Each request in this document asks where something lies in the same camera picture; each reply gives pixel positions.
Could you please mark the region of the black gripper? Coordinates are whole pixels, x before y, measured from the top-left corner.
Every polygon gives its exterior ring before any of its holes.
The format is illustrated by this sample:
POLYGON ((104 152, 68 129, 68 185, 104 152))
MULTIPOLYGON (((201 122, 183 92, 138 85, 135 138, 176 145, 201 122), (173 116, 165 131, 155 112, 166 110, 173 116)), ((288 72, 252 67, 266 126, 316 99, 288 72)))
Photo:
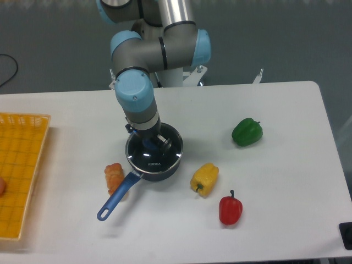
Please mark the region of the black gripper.
POLYGON ((136 135, 140 139, 149 140, 150 138, 157 137, 157 147, 161 154, 166 154, 172 147, 171 139, 166 139, 160 134, 160 117, 141 124, 127 123, 125 128, 129 134, 136 135))

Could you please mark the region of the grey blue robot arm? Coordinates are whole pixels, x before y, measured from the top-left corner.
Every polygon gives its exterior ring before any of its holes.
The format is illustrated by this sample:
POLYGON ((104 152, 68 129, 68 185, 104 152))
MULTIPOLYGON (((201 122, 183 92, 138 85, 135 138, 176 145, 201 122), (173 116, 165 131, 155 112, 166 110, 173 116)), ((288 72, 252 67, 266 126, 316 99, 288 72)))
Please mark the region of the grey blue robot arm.
POLYGON ((207 63, 208 32, 197 28, 190 1, 97 1, 96 5, 109 23, 135 22, 110 42, 114 90, 128 131, 144 146, 167 152, 172 142, 161 133, 150 74, 207 63))

